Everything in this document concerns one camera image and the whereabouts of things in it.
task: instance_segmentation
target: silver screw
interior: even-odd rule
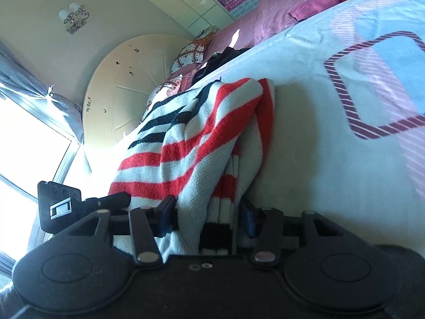
[[[200,269],[201,269],[201,266],[199,264],[189,265],[189,270],[191,271],[199,271]]]
[[[137,256],[140,262],[153,263],[159,259],[159,255],[155,252],[143,252]]]
[[[256,262],[273,262],[275,259],[275,254],[267,251],[261,251],[254,255],[254,260]]]

